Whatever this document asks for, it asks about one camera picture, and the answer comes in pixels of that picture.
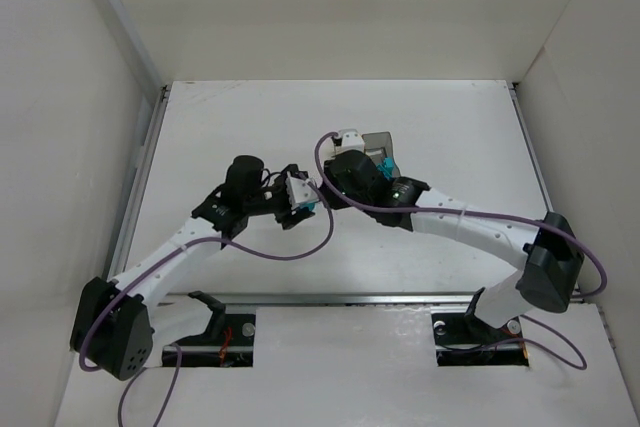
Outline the teal cross lego brick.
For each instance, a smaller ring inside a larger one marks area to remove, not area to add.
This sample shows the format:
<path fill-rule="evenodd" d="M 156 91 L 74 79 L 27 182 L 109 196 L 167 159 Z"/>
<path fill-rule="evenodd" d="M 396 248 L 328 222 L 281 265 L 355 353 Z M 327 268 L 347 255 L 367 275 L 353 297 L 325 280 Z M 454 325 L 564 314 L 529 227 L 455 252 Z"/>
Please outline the teal cross lego brick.
<path fill-rule="evenodd" d="M 396 164 L 391 157 L 384 157 L 377 165 L 377 169 L 387 180 L 391 180 L 397 176 Z"/>

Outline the teal rounded lego brick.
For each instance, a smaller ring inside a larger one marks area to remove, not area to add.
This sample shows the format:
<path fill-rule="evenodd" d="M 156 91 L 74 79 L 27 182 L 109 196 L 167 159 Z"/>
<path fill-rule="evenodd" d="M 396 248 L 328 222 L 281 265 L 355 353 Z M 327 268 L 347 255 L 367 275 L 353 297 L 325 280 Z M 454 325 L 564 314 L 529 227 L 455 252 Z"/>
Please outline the teal rounded lego brick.
<path fill-rule="evenodd" d="M 308 211 L 308 212 L 313 213 L 313 212 L 314 212 L 314 209 L 315 209 L 315 206 L 316 206 L 316 202 L 307 202 L 307 203 L 303 203 L 303 204 L 299 207 L 299 209 L 300 209 L 301 211 Z"/>

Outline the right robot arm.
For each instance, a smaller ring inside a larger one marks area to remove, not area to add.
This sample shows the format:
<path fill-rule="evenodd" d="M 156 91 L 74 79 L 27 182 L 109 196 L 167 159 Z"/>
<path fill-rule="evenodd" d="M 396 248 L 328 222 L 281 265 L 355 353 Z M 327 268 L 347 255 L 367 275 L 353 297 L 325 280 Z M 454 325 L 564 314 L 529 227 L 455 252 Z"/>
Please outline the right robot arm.
<path fill-rule="evenodd" d="M 571 244 L 565 217 L 549 212 L 542 221 L 476 217 L 463 202 L 406 176 L 384 173 L 365 153 L 349 150 L 322 166 L 322 187 L 338 207 L 356 206 L 378 223 L 435 235 L 490 254 L 513 268 L 501 282 L 482 287 L 466 321 L 504 327 L 532 309 L 568 310 L 584 262 Z"/>

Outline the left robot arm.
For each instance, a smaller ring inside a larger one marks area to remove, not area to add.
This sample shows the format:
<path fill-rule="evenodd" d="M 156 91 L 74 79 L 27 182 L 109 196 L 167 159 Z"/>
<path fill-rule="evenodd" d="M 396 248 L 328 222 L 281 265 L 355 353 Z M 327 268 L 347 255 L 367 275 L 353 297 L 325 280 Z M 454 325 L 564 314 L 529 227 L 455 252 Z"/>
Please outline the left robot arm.
<path fill-rule="evenodd" d="M 160 302 L 207 259 L 235 246 L 250 218 L 271 215 L 288 230 L 313 216 L 319 198 L 307 172 L 290 164 L 268 178 L 264 170 L 257 157 L 236 157 L 224 181 L 156 251 L 83 287 L 70 337 L 83 371 L 103 370 L 121 381 L 137 374 L 152 352 L 152 317 Z"/>

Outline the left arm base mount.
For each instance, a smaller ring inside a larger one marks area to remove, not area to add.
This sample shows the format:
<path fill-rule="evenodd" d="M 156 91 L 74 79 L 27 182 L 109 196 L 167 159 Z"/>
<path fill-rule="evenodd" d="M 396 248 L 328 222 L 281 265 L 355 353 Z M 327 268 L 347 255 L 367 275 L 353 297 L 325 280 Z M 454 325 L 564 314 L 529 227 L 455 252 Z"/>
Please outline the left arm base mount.
<path fill-rule="evenodd" d="M 203 333 L 177 341 L 182 368 L 250 368 L 254 363 L 256 314 L 232 312 L 217 334 Z"/>

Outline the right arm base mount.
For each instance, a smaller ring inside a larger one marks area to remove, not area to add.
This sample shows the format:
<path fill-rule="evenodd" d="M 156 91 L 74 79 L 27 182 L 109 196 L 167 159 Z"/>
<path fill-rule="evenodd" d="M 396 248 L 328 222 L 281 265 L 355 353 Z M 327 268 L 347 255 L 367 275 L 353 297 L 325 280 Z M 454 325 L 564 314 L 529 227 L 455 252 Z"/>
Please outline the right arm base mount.
<path fill-rule="evenodd" d="M 462 312 L 431 314 L 439 367 L 528 367 L 518 317 L 493 328 Z"/>

